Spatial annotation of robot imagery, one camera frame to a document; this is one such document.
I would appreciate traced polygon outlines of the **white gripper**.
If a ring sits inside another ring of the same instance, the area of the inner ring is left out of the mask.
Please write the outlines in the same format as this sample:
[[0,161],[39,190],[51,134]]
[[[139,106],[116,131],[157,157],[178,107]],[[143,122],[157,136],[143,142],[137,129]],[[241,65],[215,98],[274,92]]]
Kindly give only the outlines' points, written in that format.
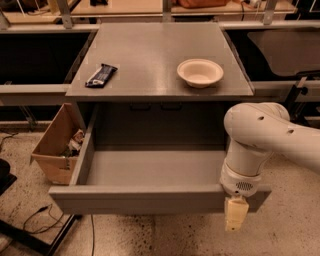
[[249,204],[244,197],[254,195],[258,190],[260,181],[260,175],[245,176],[238,174],[226,162],[223,163],[220,183],[226,193],[233,196],[226,197],[224,202],[226,231],[238,231],[241,228],[249,210]]

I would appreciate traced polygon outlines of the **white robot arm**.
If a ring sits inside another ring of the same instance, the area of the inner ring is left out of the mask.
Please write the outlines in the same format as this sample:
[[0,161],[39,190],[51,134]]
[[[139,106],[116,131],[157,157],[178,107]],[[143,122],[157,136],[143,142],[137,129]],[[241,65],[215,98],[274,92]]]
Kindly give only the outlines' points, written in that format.
[[224,202],[225,229],[241,228],[249,204],[261,181],[261,171],[272,154],[320,173],[320,130],[294,124],[278,103],[240,103],[224,116],[230,143],[220,183],[228,196]]

